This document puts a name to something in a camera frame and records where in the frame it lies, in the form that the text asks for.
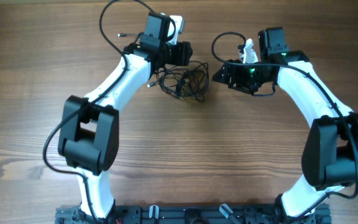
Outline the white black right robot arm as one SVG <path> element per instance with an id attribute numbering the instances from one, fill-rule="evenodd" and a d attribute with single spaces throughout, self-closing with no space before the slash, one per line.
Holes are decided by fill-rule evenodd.
<path id="1" fill-rule="evenodd" d="M 346 187 L 358 195 L 358 113 L 342 103 L 321 81 L 309 58 L 290 50 L 282 27 L 258 33 L 259 52 L 252 39 L 238 46 L 237 60 L 223 60 L 213 80 L 251 96 L 264 83 L 285 91 L 310 131 L 301 157 L 301 177 L 270 206 L 270 223 L 318 223 L 319 207 L 332 195 L 343 196 Z"/>

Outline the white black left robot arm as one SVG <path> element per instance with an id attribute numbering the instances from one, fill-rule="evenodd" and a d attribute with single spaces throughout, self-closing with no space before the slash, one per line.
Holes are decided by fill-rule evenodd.
<path id="1" fill-rule="evenodd" d="M 58 153 L 78 175 L 81 199 L 73 208 L 59 208 L 56 223 L 119 223 L 108 170 L 119 147 L 119 113 L 153 73 L 166 64 L 187 66 L 189 42 L 179 42 L 182 16 L 148 15 L 138 43 L 131 43 L 114 71 L 92 92 L 70 96 L 63 108 Z"/>

